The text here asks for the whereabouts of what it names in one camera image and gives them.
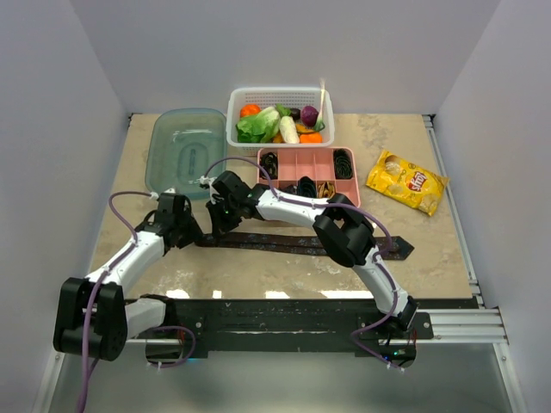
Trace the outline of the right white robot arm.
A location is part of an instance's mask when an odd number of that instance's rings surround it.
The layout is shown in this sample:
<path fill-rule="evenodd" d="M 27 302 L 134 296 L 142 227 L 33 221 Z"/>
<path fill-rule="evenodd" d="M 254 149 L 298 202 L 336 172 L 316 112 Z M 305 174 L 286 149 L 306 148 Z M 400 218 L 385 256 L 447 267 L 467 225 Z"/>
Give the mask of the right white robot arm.
<path fill-rule="evenodd" d="M 388 335 L 401 338 L 414 327 L 418 305 L 391 275 L 374 236 L 373 220 L 343 194 L 312 199 L 286 194 L 269 184 L 249 187 L 232 171 L 199 180 L 208 188 L 213 234 L 222 236 L 243 219 L 281 221 L 314 230 L 325 253 L 351 268 L 372 293 Z"/>

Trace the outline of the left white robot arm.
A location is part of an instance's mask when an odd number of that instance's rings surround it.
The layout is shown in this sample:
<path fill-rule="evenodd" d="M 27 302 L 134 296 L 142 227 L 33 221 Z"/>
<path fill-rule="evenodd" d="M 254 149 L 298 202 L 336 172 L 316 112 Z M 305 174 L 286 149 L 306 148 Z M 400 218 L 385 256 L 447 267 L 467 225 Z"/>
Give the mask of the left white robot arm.
<path fill-rule="evenodd" d="M 157 208 L 133 228 L 118 253 L 83 278 L 68 278 L 61 286 L 53 332 L 54 348 L 105 361 L 115 360 L 126 340 L 146 330 L 172 336 L 178 316 L 158 299 L 125 303 L 125 293 L 144 272 L 173 248 L 182 249 L 202 236 L 190 200 L 164 192 Z"/>

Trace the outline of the dark patterned necktie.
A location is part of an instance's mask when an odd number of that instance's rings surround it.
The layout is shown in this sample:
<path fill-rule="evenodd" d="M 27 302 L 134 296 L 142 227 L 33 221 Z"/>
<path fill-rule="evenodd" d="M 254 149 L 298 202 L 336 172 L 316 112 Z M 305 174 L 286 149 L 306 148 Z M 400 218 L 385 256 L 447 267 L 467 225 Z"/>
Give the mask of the dark patterned necktie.
<path fill-rule="evenodd" d="M 384 237 L 375 238 L 381 256 L 388 261 L 404 261 L 414 251 L 414 246 L 402 237 L 392 237 L 392 247 Z M 315 236 L 291 236 L 262 233 L 231 232 L 223 237 L 204 234 L 196 243 L 202 248 L 226 248 L 239 250 L 261 250 L 303 256 L 327 256 L 322 243 Z"/>

